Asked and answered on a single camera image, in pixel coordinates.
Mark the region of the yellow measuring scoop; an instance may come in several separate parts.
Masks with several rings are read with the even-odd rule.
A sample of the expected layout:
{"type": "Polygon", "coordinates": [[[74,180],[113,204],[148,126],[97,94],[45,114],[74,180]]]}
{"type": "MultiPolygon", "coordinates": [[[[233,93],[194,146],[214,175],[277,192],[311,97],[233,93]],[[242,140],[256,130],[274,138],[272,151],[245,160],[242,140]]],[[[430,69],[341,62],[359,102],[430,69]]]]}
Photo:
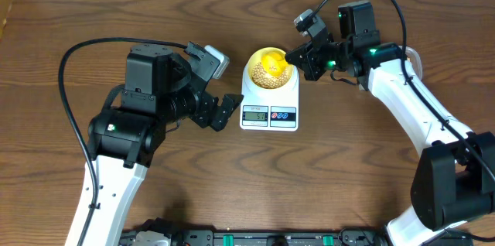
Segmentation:
{"type": "Polygon", "coordinates": [[[269,51],[261,57],[263,69],[273,77],[280,77],[288,63],[285,61],[285,54],[279,51],[269,51]]]}

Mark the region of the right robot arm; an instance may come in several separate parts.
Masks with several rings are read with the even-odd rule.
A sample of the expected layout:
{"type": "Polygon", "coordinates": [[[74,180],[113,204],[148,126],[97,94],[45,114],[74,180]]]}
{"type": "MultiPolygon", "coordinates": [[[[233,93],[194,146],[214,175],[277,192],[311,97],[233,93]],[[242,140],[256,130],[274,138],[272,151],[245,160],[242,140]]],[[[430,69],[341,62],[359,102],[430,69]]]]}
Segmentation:
{"type": "Polygon", "coordinates": [[[377,244],[425,245],[462,237],[456,228],[494,212],[494,135],[474,133],[453,117],[403,60],[404,49],[381,42],[368,1],[338,8],[342,41],[308,9],[294,24],[310,40],[286,54],[288,63],[317,81],[326,71],[347,72],[394,115],[420,157],[411,206],[385,227],[377,244]]]}

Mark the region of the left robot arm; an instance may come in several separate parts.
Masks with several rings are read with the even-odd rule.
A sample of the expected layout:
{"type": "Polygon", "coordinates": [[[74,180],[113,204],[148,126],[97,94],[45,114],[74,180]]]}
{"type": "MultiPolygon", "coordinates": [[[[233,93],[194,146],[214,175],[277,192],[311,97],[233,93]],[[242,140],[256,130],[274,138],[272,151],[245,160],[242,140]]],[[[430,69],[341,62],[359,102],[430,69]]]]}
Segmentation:
{"type": "Polygon", "coordinates": [[[206,91],[227,68],[229,58],[212,46],[133,39],[125,82],[111,89],[77,139],[86,159],[84,184],[68,245],[116,245],[129,208],[156,149],[180,122],[190,118],[219,132],[239,107],[240,94],[214,97],[206,91]]]}

